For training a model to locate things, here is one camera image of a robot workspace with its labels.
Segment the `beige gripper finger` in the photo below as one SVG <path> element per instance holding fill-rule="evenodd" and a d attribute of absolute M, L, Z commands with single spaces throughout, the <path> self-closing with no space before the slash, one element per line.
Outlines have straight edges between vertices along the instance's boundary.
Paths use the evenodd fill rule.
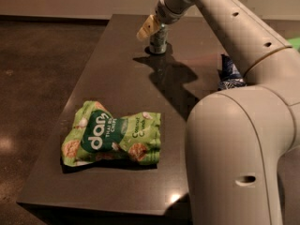
<path fill-rule="evenodd" d="M 139 41 L 143 41 L 154 35 L 160 29 L 160 22 L 157 15 L 149 15 L 138 31 L 136 37 Z"/>

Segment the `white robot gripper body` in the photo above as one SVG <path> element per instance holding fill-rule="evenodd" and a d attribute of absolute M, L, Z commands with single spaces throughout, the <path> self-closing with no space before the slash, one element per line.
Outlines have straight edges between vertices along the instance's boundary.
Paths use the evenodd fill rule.
<path fill-rule="evenodd" d="M 183 16 L 182 13 L 175 13 L 173 10 L 167 7 L 167 0 L 158 0 L 155 12 L 157 19 L 163 24 L 176 23 Z"/>

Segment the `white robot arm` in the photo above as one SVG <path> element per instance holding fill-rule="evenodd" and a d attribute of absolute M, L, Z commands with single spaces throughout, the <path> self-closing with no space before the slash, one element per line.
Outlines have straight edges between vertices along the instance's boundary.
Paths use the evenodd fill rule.
<path fill-rule="evenodd" d="M 238 0 L 158 0 L 153 35 L 196 6 L 247 86 L 203 98 L 186 132 L 193 225 L 282 225 L 278 161 L 299 144 L 300 54 Z"/>

